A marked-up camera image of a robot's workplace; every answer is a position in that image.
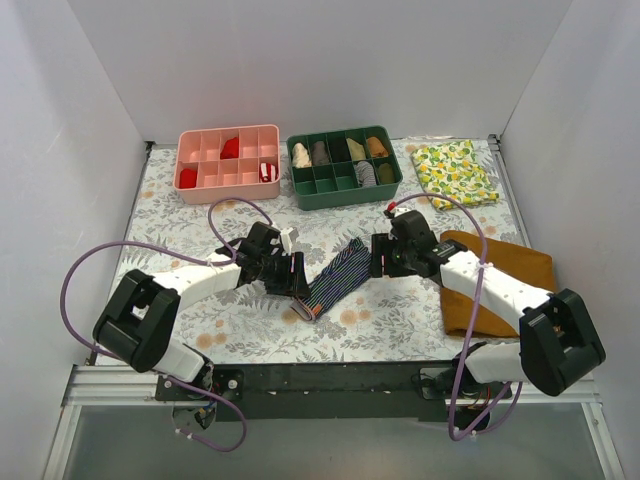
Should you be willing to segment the mustard brown folded cloth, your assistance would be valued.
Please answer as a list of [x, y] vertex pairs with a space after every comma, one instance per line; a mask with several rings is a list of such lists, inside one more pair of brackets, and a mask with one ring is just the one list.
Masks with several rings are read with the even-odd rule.
[[[456, 240], [465, 245], [477, 257], [481, 256], [483, 244], [476, 234], [448, 230], [440, 234], [440, 241]], [[486, 239], [487, 261], [511, 277], [548, 291], [556, 292], [557, 285], [552, 257], [512, 243]], [[477, 283], [477, 268], [471, 270], [473, 281], [468, 283], [469, 294], [459, 293], [448, 287], [440, 290], [440, 303], [444, 331], [449, 336], [464, 337], [470, 322], [474, 293]], [[475, 337], [517, 338], [516, 330], [499, 316], [480, 306], [474, 325]]]

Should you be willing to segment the beige yellow rolled underwear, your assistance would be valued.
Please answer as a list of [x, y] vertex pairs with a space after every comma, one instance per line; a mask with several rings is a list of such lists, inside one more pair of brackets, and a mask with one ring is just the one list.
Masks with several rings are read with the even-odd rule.
[[347, 142], [347, 146], [351, 156], [351, 160], [353, 162], [363, 161], [367, 159], [366, 150], [361, 143], [357, 142], [352, 138], [347, 138], [346, 142]]

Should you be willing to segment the red rolled sock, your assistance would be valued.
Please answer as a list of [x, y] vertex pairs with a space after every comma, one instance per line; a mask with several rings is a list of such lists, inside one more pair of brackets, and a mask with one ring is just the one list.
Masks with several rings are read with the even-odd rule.
[[179, 189], [192, 189], [197, 186], [197, 171], [195, 169], [183, 169], [178, 178]]
[[220, 151], [221, 159], [237, 159], [239, 157], [240, 142], [239, 137], [228, 139]]

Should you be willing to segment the navy striped underwear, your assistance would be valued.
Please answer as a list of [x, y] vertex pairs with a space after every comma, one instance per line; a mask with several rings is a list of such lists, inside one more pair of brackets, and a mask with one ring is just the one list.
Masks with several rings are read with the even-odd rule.
[[371, 253], [360, 238], [350, 240], [311, 282], [310, 296], [296, 298], [291, 309], [304, 321], [317, 321], [371, 278], [371, 260]]

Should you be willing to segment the red white striped sock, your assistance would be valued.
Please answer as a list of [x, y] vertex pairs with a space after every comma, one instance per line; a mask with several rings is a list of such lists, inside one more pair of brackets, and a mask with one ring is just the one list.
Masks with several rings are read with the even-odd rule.
[[278, 167], [269, 162], [259, 164], [259, 179], [261, 183], [273, 183], [278, 179]]

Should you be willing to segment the lemon print folded cloth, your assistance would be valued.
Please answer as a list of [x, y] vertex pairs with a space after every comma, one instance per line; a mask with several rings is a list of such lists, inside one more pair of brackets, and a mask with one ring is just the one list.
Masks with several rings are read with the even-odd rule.
[[[477, 161], [471, 140], [450, 141], [419, 147], [410, 153], [417, 179], [427, 193], [451, 198], [467, 207], [497, 203], [498, 190]], [[455, 207], [449, 200], [431, 197], [437, 210]]]

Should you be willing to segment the aluminium frame rail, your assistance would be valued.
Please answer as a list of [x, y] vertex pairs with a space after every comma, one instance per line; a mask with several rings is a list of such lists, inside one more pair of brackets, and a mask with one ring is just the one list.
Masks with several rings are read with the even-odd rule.
[[[45, 479], [60, 479], [83, 406], [187, 406], [185, 401], [158, 400], [156, 392], [168, 386], [153, 373], [138, 374], [122, 365], [75, 366], [62, 400], [61, 420], [46, 463]], [[578, 404], [587, 422], [606, 479], [625, 477], [603, 413], [603, 399], [591, 374], [562, 395], [549, 397], [530, 384], [522, 387], [519, 406]]]

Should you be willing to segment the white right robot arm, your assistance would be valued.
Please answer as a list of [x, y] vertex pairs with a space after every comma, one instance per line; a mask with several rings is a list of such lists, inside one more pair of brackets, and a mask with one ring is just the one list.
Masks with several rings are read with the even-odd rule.
[[372, 237], [375, 278], [420, 276], [464, 295], [510, 325], [518, 342], [479, 343], [459, 355], [454, 389], [475, 397], [492, 382], [529, 382], [557, 396], [606, 359], [582, 297], [526, 284], [480, 258], [456, 240], [439, 242], [424, 216], [389, 207], [387, 234]]

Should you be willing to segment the red rolled sock top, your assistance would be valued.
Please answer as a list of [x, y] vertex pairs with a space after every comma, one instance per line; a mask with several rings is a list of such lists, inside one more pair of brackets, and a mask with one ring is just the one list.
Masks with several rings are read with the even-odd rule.
[[221, 159], [237, 159], [239, 157], [240, 142], [239, 137], [228, 139], [220, 151]]

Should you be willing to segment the cream rolled underwear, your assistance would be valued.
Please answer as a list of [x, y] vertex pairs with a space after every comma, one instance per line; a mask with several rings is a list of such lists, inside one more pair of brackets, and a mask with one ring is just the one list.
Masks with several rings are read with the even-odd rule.
[[301, 142], [296, 143], [293, 147], [292, 166], [297, 169], [312, 166], [308, 150]]

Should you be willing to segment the green divided organizer box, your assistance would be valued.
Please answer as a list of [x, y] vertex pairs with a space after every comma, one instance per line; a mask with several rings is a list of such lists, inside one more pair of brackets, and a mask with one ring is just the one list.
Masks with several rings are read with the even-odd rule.
[[[390, 155], [385, 158], [372, 158], [367, 147], [366, 139], [370, 136], [378, 137], [389, 150]], [[362, 188], [359, 186], [354, 164], [350, 162], [333, 163], [331, 160], [328, 141], [331, 138], [352, 138], [361, 143], [367, 154], [365, 161], [369, 162], [375, 170], [377, 185]], [[286, 148], [289, 157], [293, 157], [293, 147], [301, 142], [308, 150], [311, 158], [311, 146], [316, 141], [325, 143], [331, 163], [324, 166], [311, 166], [297, 169], [290, 167], [291, 182], [297, 199], [298, 207], [303, 211], [312, 211], [333, 207], [343, 207], [355, 204], [386, 201], [392, 199], [397, 193], [398, 187], [403, 181], [403, 174], [396, 154], [394, 152], [390, 136], [385, 127], [373, 125], [347, 130], [329, 132], [298, 134], [289, 137]], [[396, 182], [393, 184], [381, 184], [378, 177], [378, 167], [383, 163], [389, 163], [394, 170]]]

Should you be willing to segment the pink divided organizer box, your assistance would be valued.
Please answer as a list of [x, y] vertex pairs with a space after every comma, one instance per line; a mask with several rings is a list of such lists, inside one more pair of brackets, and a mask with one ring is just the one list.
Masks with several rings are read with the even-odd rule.
[[[221, 159], [225, 142], [239, 137], [237, 159]], [[278, 179], [261, 183], [259, 164], [278, 167]], [[197, 171], [197, 186], [179, 189], [178, 178], [185, 169]], [[273, 124], [190, 130], [178, 141], [173, 187], [189, 205], [211, 204], [230, 197], [248, 200], [273, 199], [280, 195], [282, 174], [279, 128]]]

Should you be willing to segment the olive green rolled underwear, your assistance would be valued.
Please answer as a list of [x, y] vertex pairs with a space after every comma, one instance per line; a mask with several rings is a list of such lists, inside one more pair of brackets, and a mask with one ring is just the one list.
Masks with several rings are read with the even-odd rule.
[[378, 167], [378, 177], [381, 184], [393, 184], [396, 182], [393, 167], [389, 163], [383, 163]]

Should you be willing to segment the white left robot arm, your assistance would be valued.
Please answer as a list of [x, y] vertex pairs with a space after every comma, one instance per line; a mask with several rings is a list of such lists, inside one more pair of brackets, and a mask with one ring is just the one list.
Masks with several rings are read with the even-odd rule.
[[213, 386], [213, 363], [173, 336], [178, 314], [220, 292], [259, 281], [269, 295], [307, 297], [304, 254], [294, 249], [298, 232], [262, 222], [248, 235], [209, 255], [202, 265], [148, 275], [127, 272], [94, 329], [94, 340], [135, 371], [157, 371], [178, 379], [193, 400]]

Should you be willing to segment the orange brown rolled underwear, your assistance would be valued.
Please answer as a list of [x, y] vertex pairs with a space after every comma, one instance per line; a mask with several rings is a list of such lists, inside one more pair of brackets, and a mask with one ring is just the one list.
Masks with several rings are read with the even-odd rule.
[[385, 158], [390, 155], [389, 150], [385, 144], [375, 136], [370, 136], [366, 139], [367, 147], [372, 158]]

